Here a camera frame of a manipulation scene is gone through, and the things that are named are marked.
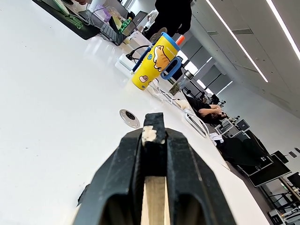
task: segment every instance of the orange straw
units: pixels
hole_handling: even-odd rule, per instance
[[[183,35],[181,35],[181,36],[177,39],[176,44],[177,44],[177,45],[181,45],[182,42],[184,41],[184,39],[185,39],[185,37],[184,37]]]

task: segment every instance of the green bottle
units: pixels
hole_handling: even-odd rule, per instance
[[[120,27],[120,29],[119,29],[119,32],[122,33],[122,32],[125,30],[125,28],[130,24],[131,21],[132,21],[131,17],[128,18],[127,20],[125,20],[125,21],[122,23],[122,25],[121,25],[121,27]]]

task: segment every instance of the power strip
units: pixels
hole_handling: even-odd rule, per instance
[[[122,54],[115,64],[115,67],[118,68],[121,72],[123,72],[127,77],[131,78],[132,74],[130,71],[135,66],[135,63],[133,61],[130,61],[126,54]]]

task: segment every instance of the floor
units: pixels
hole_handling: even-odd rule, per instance
[[[240,179],[242,179],[244,181],[247,188],[251,192],[252,196],[256,200],[256,202],[259,205],[259,207],[261,208],[262,212],[264,213],[265,217],[267,218],[268,222],[271,225],[273,225],[273,223],[271,222],[270,218],[267,215],[267,212],[273,209],[271,203],[268,202],[267,199],[265,199],[265,197],[264,197],[263,193],[260,191],[260,189],[255,188],[252,185],[252,183],[249,181],[249,179],[246,176],[243,176],[241,173],[239,173],[239,171],[236,168],[234,168],[230,163],[227,162],[227,164],[228,164],[231,172],[233,172],[236,176],[238,176]]]

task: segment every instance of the white ceiling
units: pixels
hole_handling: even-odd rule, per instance
[[[300,1],[272,1],[300,48]],[[300,61],[267,1],[210,2],[232,30],[253,31],[253,35],[236,37],[269,82],[256,71],[206,0],[196,0],[192,8],[194,36],[233,80],[300,118]],[[217,31],[219,35],[210,36],[208,31]]]

